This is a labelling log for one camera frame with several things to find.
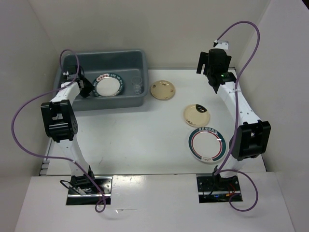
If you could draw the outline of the large navy rimmed plate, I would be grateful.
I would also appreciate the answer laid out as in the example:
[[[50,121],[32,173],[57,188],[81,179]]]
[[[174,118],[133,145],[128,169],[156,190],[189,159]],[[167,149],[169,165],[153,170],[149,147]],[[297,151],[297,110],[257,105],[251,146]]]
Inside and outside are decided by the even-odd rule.
[[[93,81],[95,97],[112,97],[119,95],[124,89],[122,77],[115,73],[105,73]]]

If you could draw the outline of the cream plate with calligraphy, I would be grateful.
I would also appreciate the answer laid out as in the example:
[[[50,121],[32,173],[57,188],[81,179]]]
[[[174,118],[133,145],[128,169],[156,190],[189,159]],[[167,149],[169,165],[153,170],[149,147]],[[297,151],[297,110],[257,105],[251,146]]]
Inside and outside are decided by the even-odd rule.
[[[151,84],[150,92],[154,98],[167,101],[175,95],[176,88],[169,81],[159,80]]]

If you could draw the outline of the cream plate with dark patch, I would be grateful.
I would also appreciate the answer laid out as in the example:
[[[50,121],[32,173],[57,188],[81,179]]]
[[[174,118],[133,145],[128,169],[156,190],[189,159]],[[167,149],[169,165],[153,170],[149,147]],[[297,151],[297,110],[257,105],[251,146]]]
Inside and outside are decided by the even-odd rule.
[[[208,110],[200,104],[191,104],[183,111],[185,122],[195,128],[206,126],[211,118]]]

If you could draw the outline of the clear cup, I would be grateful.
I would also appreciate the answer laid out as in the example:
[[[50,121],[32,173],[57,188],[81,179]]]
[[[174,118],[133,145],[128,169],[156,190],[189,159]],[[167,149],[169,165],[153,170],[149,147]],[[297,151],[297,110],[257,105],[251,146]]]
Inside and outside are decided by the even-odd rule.
[[[132,87],[135,94],[141,94],[143,81],[140,76],[135,76],[131,79]]]

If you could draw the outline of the large teal red rimmed plate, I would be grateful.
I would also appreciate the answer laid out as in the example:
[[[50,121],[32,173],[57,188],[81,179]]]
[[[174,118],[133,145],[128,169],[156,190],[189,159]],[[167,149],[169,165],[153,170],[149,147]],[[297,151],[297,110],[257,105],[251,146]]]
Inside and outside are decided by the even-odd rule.
[[[195,129],[189,136],[188,145],[193,156],[206,164],[218,163],[225,157],[226,141],[214,128]]]

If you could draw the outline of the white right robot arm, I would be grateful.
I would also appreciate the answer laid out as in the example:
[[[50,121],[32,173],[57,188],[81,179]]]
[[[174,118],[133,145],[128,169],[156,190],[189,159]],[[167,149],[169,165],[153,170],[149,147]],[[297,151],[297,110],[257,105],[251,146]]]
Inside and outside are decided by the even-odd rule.
[[[213,48],[199,55],[197,73],[207,77],[209,85],[220,96],[235,121],[229,152],[215,170],[212,185],[223,190],[250,159],[265,153],[271,125],[252,110],[242,94],[239,75],[228,70],[231,56],[223,49]]]

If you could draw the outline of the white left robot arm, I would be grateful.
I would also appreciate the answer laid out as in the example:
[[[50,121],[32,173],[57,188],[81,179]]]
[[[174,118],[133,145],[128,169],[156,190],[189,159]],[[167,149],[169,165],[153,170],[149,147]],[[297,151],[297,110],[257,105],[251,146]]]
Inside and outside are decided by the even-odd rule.
[[[89,96],[92,86],[85,78],[83,68],[75,65],[62,73],[60,88],[49,102],[41,104],[45,132],[69,159],[71,181],[68,188],[77,194],[91,193],[97,182],[78,145],[78,123],[72,104],[78,95]]]

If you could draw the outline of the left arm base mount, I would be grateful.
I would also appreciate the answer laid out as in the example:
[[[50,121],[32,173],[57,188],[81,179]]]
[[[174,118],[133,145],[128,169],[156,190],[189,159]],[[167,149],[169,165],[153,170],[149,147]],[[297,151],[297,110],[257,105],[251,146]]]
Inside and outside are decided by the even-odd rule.
[[[96,176],[95,182],[105,195],[106,205],[110,205],[112,176]],[[98,201],[102,200],[100,205],[103,206],[102,195],[96,187],[82,189],[67,180],[60,180],[60,183],[68,190],[66,205],[96,205]]]

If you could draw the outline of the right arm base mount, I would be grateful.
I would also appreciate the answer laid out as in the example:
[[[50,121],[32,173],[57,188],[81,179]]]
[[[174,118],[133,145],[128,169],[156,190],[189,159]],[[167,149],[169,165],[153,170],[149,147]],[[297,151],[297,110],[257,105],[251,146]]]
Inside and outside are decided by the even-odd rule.
[[[213,174],[197,174],[197,190],[200,203],[241,202],[237,176],[229,178],[214,177]]]

